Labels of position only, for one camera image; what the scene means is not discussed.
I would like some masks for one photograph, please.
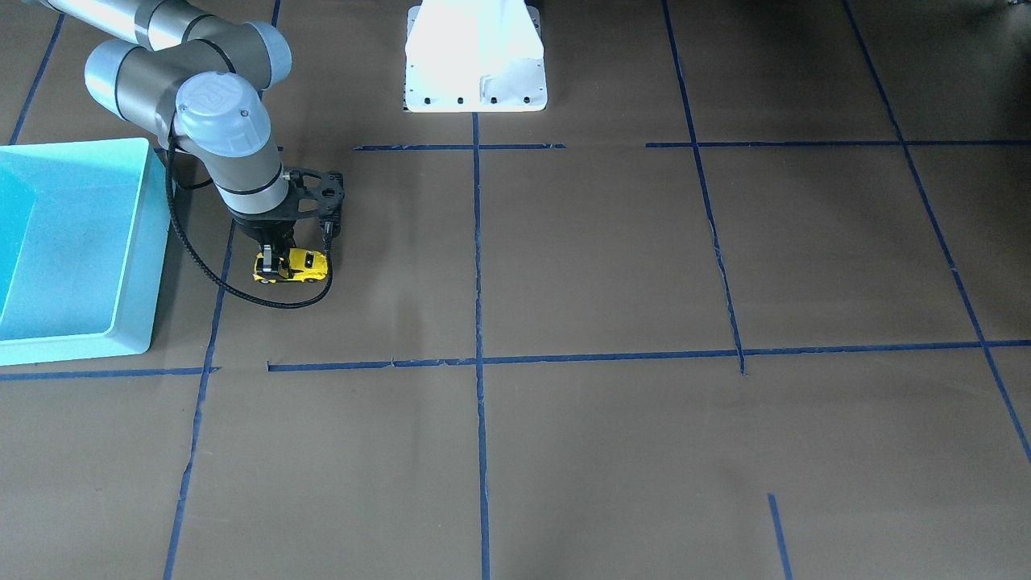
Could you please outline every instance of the white metal stand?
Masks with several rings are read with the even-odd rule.
[[[540,13],[524,0],[423,0],[408,10],[412,112],[517,112],[547,104]]]

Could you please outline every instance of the floor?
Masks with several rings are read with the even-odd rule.
[[[1031,5],[547,0],[544,111],[417,115],[412,3],[197,2],[338,282],[172,238],[148,352],[0,370],[0,578],[1031,577]],[[0,135],[142,134],[105,38],[0,4]]]

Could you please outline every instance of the grid square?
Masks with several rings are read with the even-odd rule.
[[[1031,147],[913,147],[927,195],[990,341],[1031,338]]]
[[[489,367],[494,573],[778,577],[767,492],[799,578],[1031,566],[1028,466],[978,350],[751,368]]]
[[[698,139],[895,139],[839,2],[670,2]]]
[[[976,340],[900,148],[702,156],[745,348]]]
[[[684,149],[485,151],[489,356],[733,349]]]
[[[0,383],[0,574],[160,578],[197,384]]]
[[[226,297],[217,365],[339,363],[472,356],[475,258],[472,159],[468,151],[356,153],[346,163],[343,227],[334,242],[329,296],[297,311]],[[314,219],[297,243],[322,247]],[[254,281],[256,241],[236,232],[230,283],[297,302],[319,283]]]
[[[470,368],[211,377],[174,578],[479,578]]]
[[[1031,567],[1027,459],[978,349],[750,360],[728,429],[777,490],[799,578]]]
[[[850,4],[907,139],[1031,138],[1027,6]]]
[[[689,138],[657,2],[547,2],[540,20],[547,107],[480,114],[485,143],[633,146]]]
[[[492,576],[779,574],[764,482],[724,457],[736,361],[491,366],[485,381]]]
[[[0,91],[0,143],[7,144],[25,99],[39,70],[39,63],[58,15],[41,7],[32,9],[21,3],[0,4],[0,22],[18,20],[16,27],[4,27],[0,35],[0,54],[4,56],[4,90]]]
[[[265,100],[279,144],[339,156],[361,144],[469,142],[467,115],[403,109],[405,29],[418,4],[284,3],[279,31],[294,68]]]

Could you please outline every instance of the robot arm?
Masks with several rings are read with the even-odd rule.
[[[282,165],[258,95],[258,89],[285,78],[292,64],[290,47],[274,27],[230,24],[185,0],[33,1],[118,37],[90,55],[87,89],[169,150],[181,149],[203,162],[234,219],[262,248],[256,279],[325,276],[291,263],[298,253],[293,227],[299,218],[319,216],[324,233],[335,236],[342,178]],[[305,186],[305,175],[320,179],[320,185]],[[315,199],[319,208],[301,211],[304,198]],[[309,255],[302,261],[326,263],[311,260],[312,253],[320,252],[299,252]]]

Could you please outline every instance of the silver metal tube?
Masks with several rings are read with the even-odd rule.
[[[36,0],[127,42],[160,50],[184,41],[198,19],[221,19],[186,0]]]
[[[214,48],[203,42],[187,42],[157,53],[131,50],[122,61],[114,81],[118,111],[125,120],[157,135],[167,146],[175,92],[184,80],[207,70],[227,72],[229,67]]]
[[[287,197],[289,183],[280,178],[282,162],[271,136],[260,150],[245,157],[215,155],[188,137],[179,139],[179,148],[204,163],[223,201],[238,213],[264,213]]]

